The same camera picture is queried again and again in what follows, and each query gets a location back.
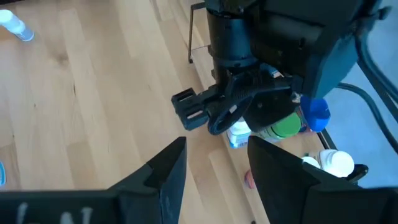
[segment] pink object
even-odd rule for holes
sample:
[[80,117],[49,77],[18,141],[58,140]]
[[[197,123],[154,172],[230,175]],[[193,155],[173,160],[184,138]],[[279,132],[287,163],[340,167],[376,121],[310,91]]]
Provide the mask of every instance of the pink object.
[[256,184],[254,183],[253,175],[251,174],[251,170],[248,170],[244,175],[244,183],[250,189],[255,189]]

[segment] black metal stand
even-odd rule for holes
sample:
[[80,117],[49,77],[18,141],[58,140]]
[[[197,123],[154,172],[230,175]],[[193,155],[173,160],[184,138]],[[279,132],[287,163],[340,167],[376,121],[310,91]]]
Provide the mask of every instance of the black metal stand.
[[319,132],[318,137],[325,149],[337,149],[327,130],[324,129],[323,131]]
[[192,51],[192,27],[193,27],[193,12],[197,9],[203,9],[206,7],[206,4],[204,2],[201,3],[196,3],[191,5],[191,14],[190,14],[190,20],[189,20],[189,41],[188,41],[188,62],[192,63],[192,58],[191,58],[191,51]]

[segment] black cable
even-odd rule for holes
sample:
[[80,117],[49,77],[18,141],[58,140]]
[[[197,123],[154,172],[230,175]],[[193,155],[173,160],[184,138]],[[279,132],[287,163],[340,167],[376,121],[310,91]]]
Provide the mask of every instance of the black cable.
[[398,142],[394,138],[394,136],[391,134],[391,132],[389,131],[387,125],[385,124],[385,122],[381,116],[379,108],[376,106],[376,103],[373,101],[371,96],[369,96],[369,94],[366,93],[363,89],[361,89],[357,86],[351,85],[351,84],[347,84],[347,83],[339,83],[337,88],[352,91],[353,93],[358,94],[368,104],[381,131],[386,136],[386,138],[387,138],[388,142],[390,143],[390,145],[392,146],[392,148],[398,154]]
[[392,82],[380,71],[379,67],[374,63],[368,49],[366,40],[368,34],[363,33],[355,36],[355,47],[358,53],[358,65],[366,76],[375,76],[384,87],[390,97],[398,103],[398,89]]
[[366,44],[366,41],[364,41],[366,39],[367,37],[365,34],[355,37],[355,45],[358,53],[358,65],[364,72],[366,78],[371,82],[371,85],[377,91],[381,100],[390,111],[392,117],[394,117],[398,123],[398,108],[391,100],[391,98],[395,100],[393,96],[394,94],[398,94],[398,91],[373,62],[369,53],[368,45]]

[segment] green lid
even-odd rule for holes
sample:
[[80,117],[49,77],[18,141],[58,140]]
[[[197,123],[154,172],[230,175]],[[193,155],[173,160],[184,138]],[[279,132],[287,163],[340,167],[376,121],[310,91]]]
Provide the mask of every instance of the green lid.
[[282,121],[274,124],[272,130],[280,137],[287,138],[297,134],[301,128],[301,120],[297,113],[284,118]]

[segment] blue object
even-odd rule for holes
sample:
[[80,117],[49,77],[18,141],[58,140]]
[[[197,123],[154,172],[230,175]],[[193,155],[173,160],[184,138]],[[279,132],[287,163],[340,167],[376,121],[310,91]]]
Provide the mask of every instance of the blue object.
[[3,186],[4,184],[6,184],[6,170],[0,161],[0,186]]
[[307,125],[312,131],[320,132],[324,130],[330,120],[330,111],[326,100],[302,96],[300,107]]

